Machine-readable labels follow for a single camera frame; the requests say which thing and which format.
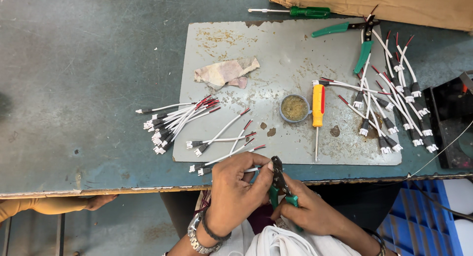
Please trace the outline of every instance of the red and yellow handle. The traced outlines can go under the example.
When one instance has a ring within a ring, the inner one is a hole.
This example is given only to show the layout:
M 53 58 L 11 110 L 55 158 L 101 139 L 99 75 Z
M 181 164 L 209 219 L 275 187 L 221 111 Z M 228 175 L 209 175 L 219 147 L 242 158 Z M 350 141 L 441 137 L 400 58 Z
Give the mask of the red and yellow handle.
M 325 87 L 321 84 L 314 85 L 312 93 L 312 126 L 322 127 L 323 113 L 325 112 Z

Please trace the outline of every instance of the screwdriver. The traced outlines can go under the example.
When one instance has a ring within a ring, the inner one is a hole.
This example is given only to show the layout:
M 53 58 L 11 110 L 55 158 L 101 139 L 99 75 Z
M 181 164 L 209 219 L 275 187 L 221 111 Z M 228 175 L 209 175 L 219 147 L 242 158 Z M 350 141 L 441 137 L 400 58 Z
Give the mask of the screwdriver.
M 325 87 L 322 84 L 314 85 L 312 92 L 312 126 L 316 127 L 316 162 L 319 156 L 319 127 L 322 127 L 325 112 Z
M 298 6 L 291 6 L 289 10 L 273 10 L 273 9 L 254 9 L 250 8 L 248 12 L 283 12 L 289 14 L 293 17 L 304 16 L 308 18 L 322 18 L 326 19 L 330 16 L 330 9 L 328 7 L 314 7 L 308 6 L 306 8 L 301 8 Z

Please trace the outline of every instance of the black wristband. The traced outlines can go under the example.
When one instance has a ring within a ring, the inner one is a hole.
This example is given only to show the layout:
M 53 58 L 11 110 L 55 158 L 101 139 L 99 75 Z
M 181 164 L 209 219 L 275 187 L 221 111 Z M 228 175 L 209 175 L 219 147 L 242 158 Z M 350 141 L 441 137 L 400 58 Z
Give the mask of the black wristband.
M 232 236 L 232 232 L 230 232 L 225 237 L 218 237 L 214 233 L 212 233 L 207 227 L 207 223 L 205 222 L 205 214 L 207 213 L 207 209 L 209 209 L 209 206 L 205 207 L 202 211 L 202 226 L 204 227 L 205 232 L 207 232 L 207 234 L 209 234 L 209 236 L 216 241 L 227 241 Z
M 384 243 L 384 239 L 376 232 L 371 231 L 370 229 L 362 228 L 366 233 L 369 235 L 375 236 L 379 239 L 379 243 L 381 245 L 381 249 L 376 256 L 386 256 L 386 244 Z

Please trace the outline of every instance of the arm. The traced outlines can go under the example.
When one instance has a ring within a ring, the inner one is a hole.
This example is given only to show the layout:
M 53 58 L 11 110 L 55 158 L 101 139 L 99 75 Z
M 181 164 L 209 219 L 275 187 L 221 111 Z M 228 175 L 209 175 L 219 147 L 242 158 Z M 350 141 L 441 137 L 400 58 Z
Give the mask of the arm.
M 271 216 L 272 220 L 283 215 L 314 235 L 336 237 L 362 256 L 378 255 L 381 245 L 376 239 L 328 205 L 301 181 L 292 180 L 287 174 L 284 174 L 284 179 L 291 192 L 298 196 L 299 208 L 283 200 Z M 387 249 L 386 256 L 397 255 Z
M 253 185 L 254 172 L 244 173 L 251 167 L 263 166 Z M 268 190 L 272 183 L 271 159 L 259 154 L 244 152 L 227 158 L 212 169 L 211 205 L 203 221 L 218 237 L 225 237 L 240 225 L 261 204 L 269 201 Z M 217 244 L 207 234 L 200 222 L 196 230 L 197 240 L 205 247 Z M 202 256 L 195 251 L 189 237 L 183 237 L 169 251 L 168 256 Z

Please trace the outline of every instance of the green screwdriver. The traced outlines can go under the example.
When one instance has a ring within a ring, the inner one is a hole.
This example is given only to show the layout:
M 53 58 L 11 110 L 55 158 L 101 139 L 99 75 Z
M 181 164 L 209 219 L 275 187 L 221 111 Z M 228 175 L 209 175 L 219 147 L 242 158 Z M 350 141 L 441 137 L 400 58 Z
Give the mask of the green screwdriver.
M 328 18 L 330 16 L 330 9 L 328 7 L 314 7 L 308 6 L 306 8 L 301 8 L 298 6 L 291 6 L 289 10 L 273 10 L 273 9 L 254 9 L 250 8 L 248 12 L 283 12 L 289 14 L 293 17 L 303 16 L 308 18 Z

